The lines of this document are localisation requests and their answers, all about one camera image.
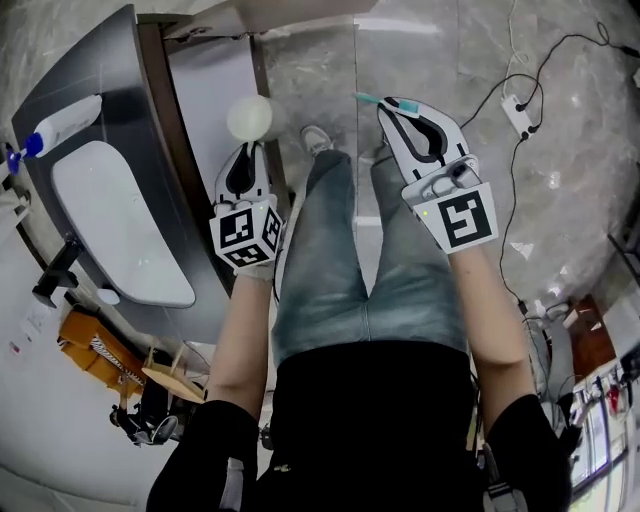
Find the faucet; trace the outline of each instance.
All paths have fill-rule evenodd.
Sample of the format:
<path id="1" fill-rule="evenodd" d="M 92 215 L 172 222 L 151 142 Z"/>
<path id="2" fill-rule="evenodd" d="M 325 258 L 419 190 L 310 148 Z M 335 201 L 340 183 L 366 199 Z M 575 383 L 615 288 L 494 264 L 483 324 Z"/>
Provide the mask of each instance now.
<path id="1" fill-rule="evenodd" d="M 84 247 L 80 240 L 74 235 L 67 235 L 64 246 L 44 271 L 38 284 L 31 290 L 34 297 L 45 306 L 55 309 L 56 305 L 51 300 L 51 295 L 55 289 L 58 286 L 65 288 L 76 288 L 78 286 L 78 278 L 69 268 L 83 252 Z"/>

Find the black sleeve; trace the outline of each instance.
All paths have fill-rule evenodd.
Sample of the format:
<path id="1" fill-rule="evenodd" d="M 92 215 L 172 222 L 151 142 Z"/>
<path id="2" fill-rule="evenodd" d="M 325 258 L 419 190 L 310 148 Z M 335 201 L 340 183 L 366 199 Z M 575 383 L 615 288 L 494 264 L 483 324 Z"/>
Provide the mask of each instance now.
<path id="1" fill-rule="evenodd" d="M 153 484 L 147 511 L 218 510 L 230 458 L 244 466 L 246 510 L 256 483 L 257 442 L 258 423 L 244 409 L 222 401 L 201 405 Z"/>
<path id="2" fill-rule="evenodd" d="M 569 458 L 549 425 L 535 395 L 512 403 L 489 432 L 498 471 L 525 496 L 529 512 L 569 509 Z"/>

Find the blue cap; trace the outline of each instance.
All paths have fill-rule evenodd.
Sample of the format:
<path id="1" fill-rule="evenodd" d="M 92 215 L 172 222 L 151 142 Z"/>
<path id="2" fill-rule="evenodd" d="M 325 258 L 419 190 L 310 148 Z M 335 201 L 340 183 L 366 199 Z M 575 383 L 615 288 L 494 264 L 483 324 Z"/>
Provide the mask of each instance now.
<path id="1" fill-rule="evenodd" d="M 32 133 L 24 141 L 24 149 L 27 150 L 26 156 L 36 156 L 44 149 L 44 141 L 42 135 L 38 132 Z"/>

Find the jeans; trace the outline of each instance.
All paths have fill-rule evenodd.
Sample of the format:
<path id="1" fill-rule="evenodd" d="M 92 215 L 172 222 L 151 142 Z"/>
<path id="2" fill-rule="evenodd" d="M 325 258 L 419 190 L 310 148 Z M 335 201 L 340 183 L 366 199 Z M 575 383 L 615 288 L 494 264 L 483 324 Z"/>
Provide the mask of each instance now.
<path id="1" fill-rule="evenodd" d="M 402 200 L 405 182 L 388 147 L 371 169 L 384 238 L 367 296 L 353 238 L 351 160 L 318 154 L 291 239 L 272 332 L 274 361 L 314 348 L 416 340 L 467 351 L 446 255 Z"/>

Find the wooden chair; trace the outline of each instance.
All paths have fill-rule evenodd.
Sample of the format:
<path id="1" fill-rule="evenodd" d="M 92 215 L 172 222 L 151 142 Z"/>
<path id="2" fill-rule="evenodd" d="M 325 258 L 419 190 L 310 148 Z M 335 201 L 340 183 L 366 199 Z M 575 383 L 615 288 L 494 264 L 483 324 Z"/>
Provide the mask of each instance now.
<path id="1" fill-rule="evenodd" d="M 178 367 L 180 358 L 185 349 L 183 343 L 176 354 L 171 366 L 158 364 L 153 361 L 153 352 L 155 348 L 155 340 L 151 343 L 151 350 L 147 357 L 142 371 L 147 377 L 153 379 L 167 391 L 189 402 L 196 404 L 204 403 L 204 390 L 200 389 L 193 382 L 187 379 L 184 368 Z"/>

